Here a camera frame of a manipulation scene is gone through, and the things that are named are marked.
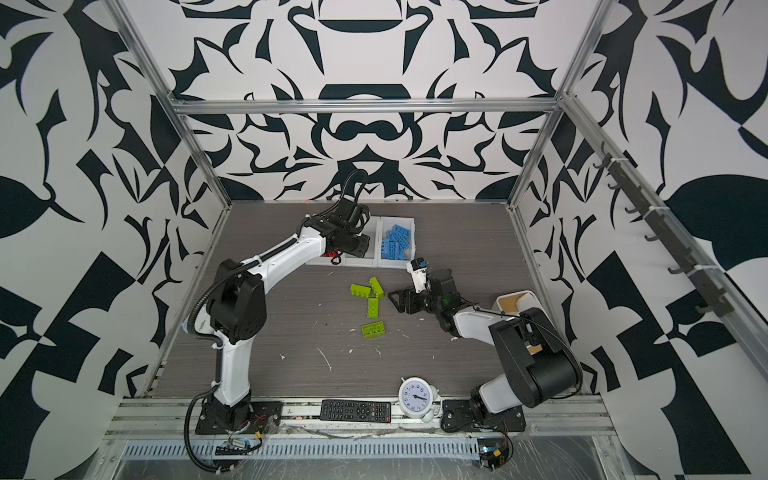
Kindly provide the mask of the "green lego brick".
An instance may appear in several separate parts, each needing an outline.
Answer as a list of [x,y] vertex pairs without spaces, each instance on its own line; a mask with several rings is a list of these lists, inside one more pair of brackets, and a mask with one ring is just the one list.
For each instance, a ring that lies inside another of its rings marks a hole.
[[351,284],[350,293],[355,297],[370,298],[372,295],[372,289],[368,286]]
[[369,286],[375,298],[382,299],[384,297],[384,290],[376,277],[369,280]]
[[364,339],[377,338],[386,334],[386,327],[383,321],[365,324],[361,327],[361,334]]
[[378,298],[367,299],[367,318],[377,320],[379,318],[379,305],[380,300]]

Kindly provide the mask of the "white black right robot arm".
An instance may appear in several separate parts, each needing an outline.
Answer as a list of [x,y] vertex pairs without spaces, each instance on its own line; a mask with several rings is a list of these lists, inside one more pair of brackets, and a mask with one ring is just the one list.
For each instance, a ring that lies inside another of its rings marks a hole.
[[454,337],[495,348],[503,372],[476,386],[466,400],[442,407],[441,429],[522,431],[523,407],[577,394],[583,369],[536,295],[511,296],[511,311],[485,309],[464,298],[449,269],[431,270],[422,259],[407,264],[413,285],[388,294],[400,313],[426,312]]

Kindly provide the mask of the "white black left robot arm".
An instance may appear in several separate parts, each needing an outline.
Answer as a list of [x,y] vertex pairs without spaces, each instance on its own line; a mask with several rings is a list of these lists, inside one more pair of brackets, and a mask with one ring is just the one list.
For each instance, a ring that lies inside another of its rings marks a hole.
[[249,365],[253,340],[268,319],[267,294],[308,262],[326,254],[363,257],[370,236],[370,209],[342,198],[326,210],[307,215],[295,233],[272,248],[242,261],[223,261],[216,278],[195,302],[184,330],[208,340],[216,351],[211,390],[203,395],[203,413],[219,429],[238,432],[253,422]]

